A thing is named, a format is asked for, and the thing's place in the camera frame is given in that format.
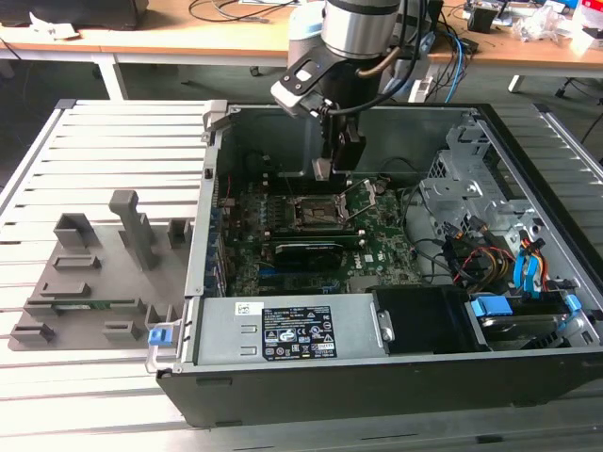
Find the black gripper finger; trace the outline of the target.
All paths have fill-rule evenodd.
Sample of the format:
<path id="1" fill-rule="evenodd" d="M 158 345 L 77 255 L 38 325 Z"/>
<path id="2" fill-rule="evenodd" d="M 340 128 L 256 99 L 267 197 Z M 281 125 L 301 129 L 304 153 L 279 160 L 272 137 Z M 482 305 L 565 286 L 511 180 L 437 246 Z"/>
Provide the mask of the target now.
<path id="1" fill-rule="evenodd" d="M 332 163 L 337 145 L 337 118 L 330 115 L 321 117 L 321 136 L 323 146 L 321 157 Z"/>
<path id="2" fill-rule="evenodd" d="M 347 122 L 339 133 L 334 152 L 334 179 L 342 182 L 345 176 L 355 171 L 367 139 L 357 128 L 355 122 Z"/>

